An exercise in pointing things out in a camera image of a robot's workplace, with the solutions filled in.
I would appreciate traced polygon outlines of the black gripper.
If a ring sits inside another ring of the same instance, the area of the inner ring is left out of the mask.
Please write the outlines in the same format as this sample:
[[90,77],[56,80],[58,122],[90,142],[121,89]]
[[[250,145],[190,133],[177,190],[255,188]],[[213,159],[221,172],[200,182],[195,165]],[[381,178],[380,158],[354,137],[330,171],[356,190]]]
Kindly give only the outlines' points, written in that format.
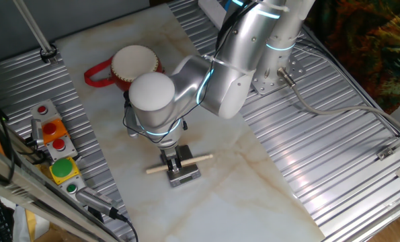
[[168,170],[170,172],[178,172],[182,167],[180,163],[181,159],[180,146],[176,145],[174,147],[165,147],[161,149],[161,160],[166,161]]

